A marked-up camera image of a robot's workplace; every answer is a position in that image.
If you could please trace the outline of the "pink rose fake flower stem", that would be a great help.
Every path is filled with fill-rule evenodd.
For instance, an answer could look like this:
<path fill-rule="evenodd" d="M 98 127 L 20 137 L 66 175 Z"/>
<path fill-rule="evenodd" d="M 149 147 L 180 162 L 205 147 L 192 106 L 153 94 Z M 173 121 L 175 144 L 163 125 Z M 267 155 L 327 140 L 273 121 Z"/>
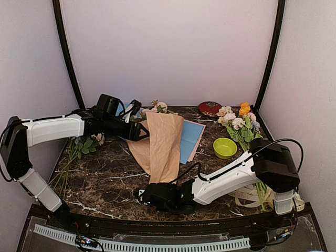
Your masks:
<path fill-rule="evenodd" d="M 173 112 L 168 109 L 168 106 L 165 102 L 159 101 L 159 100 L 153 100 L 152 101 L 152 108 L 151 109 L 142 109 L 141 113 L 142 115 L 146 115 L 148 112 L 153 112 L 153 113 L 164 113 L 164 114 L 175 114 L 178 115 L 177 112 Z"/>

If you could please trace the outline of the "beige pink wrapping paper sheet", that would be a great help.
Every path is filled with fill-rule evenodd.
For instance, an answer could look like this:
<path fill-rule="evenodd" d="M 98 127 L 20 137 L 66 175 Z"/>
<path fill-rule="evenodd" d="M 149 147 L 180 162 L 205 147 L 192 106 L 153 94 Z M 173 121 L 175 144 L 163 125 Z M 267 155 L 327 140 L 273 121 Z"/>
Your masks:
<path fill-rule="evenodd" d="M 150 136 L 140 141 L 127 140 L 133 157 L 150 176 L 150 184 L 168 183 L 177 178 L 183 123 L 179 115 L 147 112 L 141 124 Z"/>

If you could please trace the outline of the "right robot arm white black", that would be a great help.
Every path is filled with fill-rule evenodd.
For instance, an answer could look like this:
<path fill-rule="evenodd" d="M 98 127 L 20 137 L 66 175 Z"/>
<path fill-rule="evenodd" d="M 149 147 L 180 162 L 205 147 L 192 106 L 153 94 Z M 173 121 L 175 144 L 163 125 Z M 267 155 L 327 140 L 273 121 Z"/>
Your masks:
<path fill-rule="evenodd" d="M 255 139 L 250 150 L 225 167 L 197 177 L 178 187 L 175 181 L 151 183 L 138 193 L 139 201 L 158 211 L 192 214 L 214 200 L 244 186 L 264 183 L 274 193 L 275 211 L 268 216 L 273 228 L 280 227 L 292 211 L 294 191 L 298 188 L 300 166 L 295 166 L 284 139 Z"/>

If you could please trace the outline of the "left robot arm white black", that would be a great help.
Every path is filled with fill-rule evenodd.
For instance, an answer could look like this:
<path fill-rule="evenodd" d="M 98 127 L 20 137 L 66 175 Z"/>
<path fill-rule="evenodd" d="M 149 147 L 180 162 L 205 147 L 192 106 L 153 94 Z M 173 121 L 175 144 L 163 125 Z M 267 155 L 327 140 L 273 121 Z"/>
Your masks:
<path fill-rule="evenodd" d="M 54 213 L 53 219 L 61 228 L 71 228 L 74 217 L 65 210 L 67 204 L 34 169 L 30 150 L 98 133 L 131 141 L 142 140 L 149 136 L 148 130 L 131 120 L 141 106 L 137 100 L 124 105 L 118 98 L 101 94 L 93 107 L 76 109 L 69 114 L 38 119 L 11 117 L 1 134 L 3 179 L 8 183 L 18 182 L 36 201 Z"/>

